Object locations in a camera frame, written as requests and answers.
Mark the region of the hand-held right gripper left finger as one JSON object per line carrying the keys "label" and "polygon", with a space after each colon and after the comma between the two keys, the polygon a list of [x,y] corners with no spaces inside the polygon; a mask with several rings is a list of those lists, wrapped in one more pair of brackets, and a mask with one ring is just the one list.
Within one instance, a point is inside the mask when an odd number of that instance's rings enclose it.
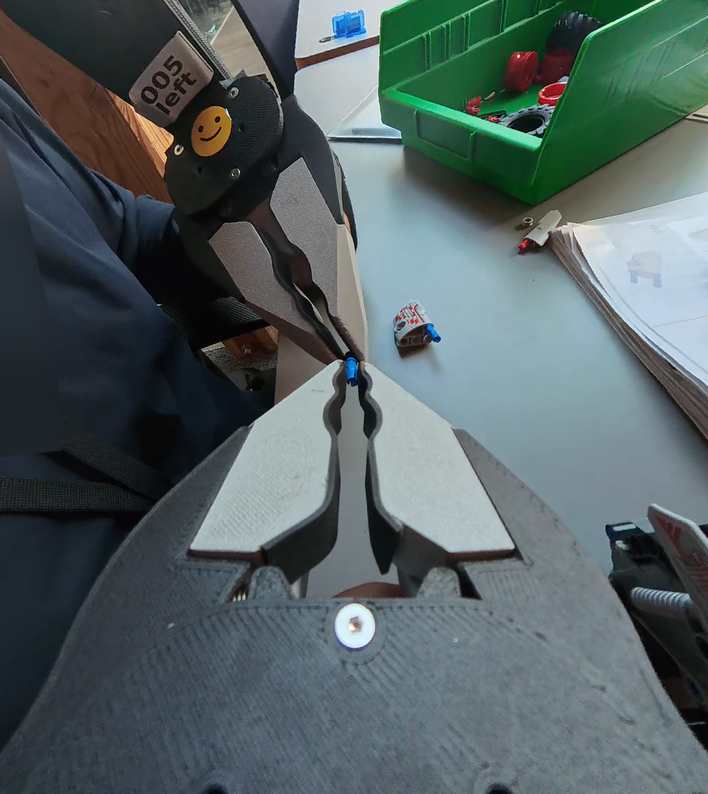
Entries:
{"label": "hand-held right gripper left finger", "polygon": [[333,363],[254,422],[190,543],[203,559],[305,578],[336,544],[339,432],[348,387]]}

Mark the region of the grey red-printed lego piece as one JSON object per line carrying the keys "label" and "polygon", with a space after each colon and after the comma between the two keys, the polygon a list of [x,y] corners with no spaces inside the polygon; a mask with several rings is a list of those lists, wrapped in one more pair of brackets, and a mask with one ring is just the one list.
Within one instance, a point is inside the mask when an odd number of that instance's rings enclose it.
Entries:
{"label": "grey red-printed lego piece", "polygon": [[441,342],[441,336],[418,301],[406,303],[394,318],[394,343],[398,349],[413,349]]}

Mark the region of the small blue plastic box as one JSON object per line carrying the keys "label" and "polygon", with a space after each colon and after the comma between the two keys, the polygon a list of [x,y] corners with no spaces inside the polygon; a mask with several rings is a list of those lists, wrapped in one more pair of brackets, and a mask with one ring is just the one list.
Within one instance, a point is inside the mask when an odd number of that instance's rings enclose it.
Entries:
{"label": "small blue plastic box", "polygon": [[331,18],[331,41],[364,36],[367,33],[363,9],[343,11]]}

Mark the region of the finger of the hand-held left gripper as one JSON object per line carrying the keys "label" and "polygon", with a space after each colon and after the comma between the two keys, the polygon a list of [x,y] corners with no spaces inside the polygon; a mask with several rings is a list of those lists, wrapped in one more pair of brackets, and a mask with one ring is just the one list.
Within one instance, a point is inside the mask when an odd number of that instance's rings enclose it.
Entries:
{"label": "finger of the hand-held left gripper", "polygon": [[228,222],[209,243],[252,311],[318,361],[343,359],[340,344],[293,283],[288,260],[267,233],[249,222]]}
{"label": "finger of the hand-held left gripper", "polygon": [[300,157],[278,177],[269,208],[295,254],[293,283],[343,353],[368,358],[368,321],[355,243]]}

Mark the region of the lego instruction booklet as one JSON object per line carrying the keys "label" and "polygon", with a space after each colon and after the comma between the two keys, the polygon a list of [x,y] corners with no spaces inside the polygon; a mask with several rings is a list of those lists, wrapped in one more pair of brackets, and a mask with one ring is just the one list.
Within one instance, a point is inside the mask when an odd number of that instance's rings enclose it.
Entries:
{"label": "lego instruction booklet", "polygon": [[548,243],[708,442],[708,192],[562,225]]}

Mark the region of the black flat device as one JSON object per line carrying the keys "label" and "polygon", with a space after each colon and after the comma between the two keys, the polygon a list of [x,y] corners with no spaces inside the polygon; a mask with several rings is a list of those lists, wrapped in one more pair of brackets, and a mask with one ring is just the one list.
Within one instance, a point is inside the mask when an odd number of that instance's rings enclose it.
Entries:
{"label": "black flat device", "polygon": [[401,145],[401,132],[385,125],[338,127],[327,137],[335,142]]}

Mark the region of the red lego wheel hub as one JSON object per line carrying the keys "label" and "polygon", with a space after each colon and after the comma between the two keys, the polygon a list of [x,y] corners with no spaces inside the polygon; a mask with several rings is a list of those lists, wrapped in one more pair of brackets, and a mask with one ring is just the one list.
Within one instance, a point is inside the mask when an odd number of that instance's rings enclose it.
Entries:
{"label": "red lego wheel hub", "polygon": [[569,48],[549,48],[538,66],[534,83],[547,86],[559,82],[571,73],[577,51]]}
{"label": "red lego wheel hub", "polygon": [[503,76],[504,90],[509,94],[521,94],[538,84],[539,61],[536,51],[512,53]]}

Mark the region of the person's left forearm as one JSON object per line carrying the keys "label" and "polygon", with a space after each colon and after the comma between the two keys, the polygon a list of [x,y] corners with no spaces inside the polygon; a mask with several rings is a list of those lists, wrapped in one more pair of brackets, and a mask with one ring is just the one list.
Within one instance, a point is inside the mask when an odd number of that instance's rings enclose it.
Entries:
{"label": "person's left forearm", "polygon": [[86,361],[193,357],[197,315],[222,296],[192,261],[173,208],[79,160],[26,171],[26,210],[54,333]]}

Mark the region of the white lego piece red pin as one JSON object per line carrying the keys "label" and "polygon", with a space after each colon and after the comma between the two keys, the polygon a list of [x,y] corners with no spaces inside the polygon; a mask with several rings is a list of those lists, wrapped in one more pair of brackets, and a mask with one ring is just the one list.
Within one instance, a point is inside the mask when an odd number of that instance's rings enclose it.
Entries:
{"label": "white lego piece red pin", "polygon": [[550,210],[529,231],[525,233],[518,244],[518,253],[524,254],[543,248],[562,219],[558,210]]}

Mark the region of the green plastic bin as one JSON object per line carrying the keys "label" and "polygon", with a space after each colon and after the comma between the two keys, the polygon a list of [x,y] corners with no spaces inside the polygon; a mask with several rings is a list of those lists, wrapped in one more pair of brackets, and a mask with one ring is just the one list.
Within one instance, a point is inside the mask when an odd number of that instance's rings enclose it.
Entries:
{"label": "green plastic bin", "polygon": [[[541,62],[566,12],[603,23],[571,73],[521,94],[514,52]],[[708,103],[708,1],[403,2],[380,21],[382,120],[407,148],[535,205]],[[542,138],[498,124],[555,107]]]}

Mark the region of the wooden furniture panel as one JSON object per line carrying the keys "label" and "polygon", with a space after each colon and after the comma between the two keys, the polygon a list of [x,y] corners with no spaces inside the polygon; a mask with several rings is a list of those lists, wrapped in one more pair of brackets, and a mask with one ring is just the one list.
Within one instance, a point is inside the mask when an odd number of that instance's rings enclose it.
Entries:
{"label": "wooden furniture panel", "polygon": [[90,168],[171,203],[164,181],[172,136],[16,25],[0,8],[0,77]]}

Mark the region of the black lego vehicle model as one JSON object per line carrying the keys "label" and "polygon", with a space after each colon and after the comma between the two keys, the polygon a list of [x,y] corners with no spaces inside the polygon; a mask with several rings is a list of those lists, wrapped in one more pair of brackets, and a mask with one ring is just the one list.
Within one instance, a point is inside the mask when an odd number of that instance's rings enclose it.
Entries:
{"label": "black lego vehicle model", "polygon": [[629,613],[658,678],[708,752],[708,523],[656,505],[651,530],[605,527],[609,581]]}

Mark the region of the large black lego tire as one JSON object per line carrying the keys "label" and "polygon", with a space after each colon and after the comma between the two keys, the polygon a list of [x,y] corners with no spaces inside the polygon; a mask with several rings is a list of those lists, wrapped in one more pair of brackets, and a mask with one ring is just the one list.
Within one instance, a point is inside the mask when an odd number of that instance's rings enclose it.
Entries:
{"label": "large black lego tire", "polygon": [[601,21],[589,15],[566,12],[562,14],[547,37],[546,53],[576,57],[587,36],[602,26]]}

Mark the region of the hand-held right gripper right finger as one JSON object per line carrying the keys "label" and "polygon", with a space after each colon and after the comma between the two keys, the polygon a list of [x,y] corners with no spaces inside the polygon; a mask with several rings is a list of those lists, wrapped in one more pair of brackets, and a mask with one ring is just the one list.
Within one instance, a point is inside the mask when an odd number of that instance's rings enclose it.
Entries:
{"label": "hand-held right gripper right finger", "polygon": [[435,568],[501,561],[516,545],[454,428],[373,364],[359,374],[370,545],[414,596]]}

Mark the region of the small black lego tire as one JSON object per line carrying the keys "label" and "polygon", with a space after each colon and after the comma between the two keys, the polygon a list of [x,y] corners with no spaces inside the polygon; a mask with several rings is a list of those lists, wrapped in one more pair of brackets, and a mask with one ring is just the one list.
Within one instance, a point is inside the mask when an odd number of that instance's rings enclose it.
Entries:
{"label": "small black lego tire", "polygon": [[502,117],[498,124],[523,134],[542,138],[552,120],[553,105],[536,104]]}

